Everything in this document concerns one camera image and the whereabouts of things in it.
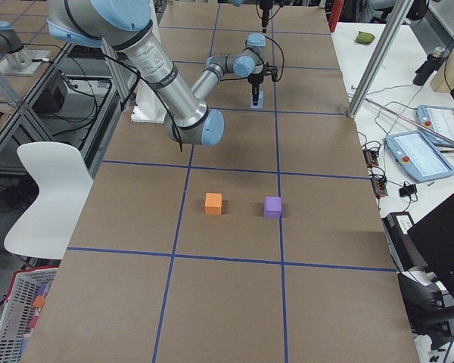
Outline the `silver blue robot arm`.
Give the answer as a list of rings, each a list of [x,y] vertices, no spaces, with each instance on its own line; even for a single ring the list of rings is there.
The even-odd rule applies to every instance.
[[[274,0],[258,0],[256,1],[257,15],[261,19],[261,29],[263,33],[267,32],[267,27],[271,19],[271,11],[274,6]],[[228,3],[236,7],[244,4],[244,0],[228,0]]]
[[[145,83],[166,105],[166,130],[180,144],[218,144],[224,117],[208,107],[205,99],[224,75],[246,78],[265,69],[266,38],[247,37],[243,51],[214,55],[193,86],[188,86],[177,66],[153,32],[154,15],[148,1],[49,1],[48,29],[63,42],[91,48],[108,43],[124,53]]]

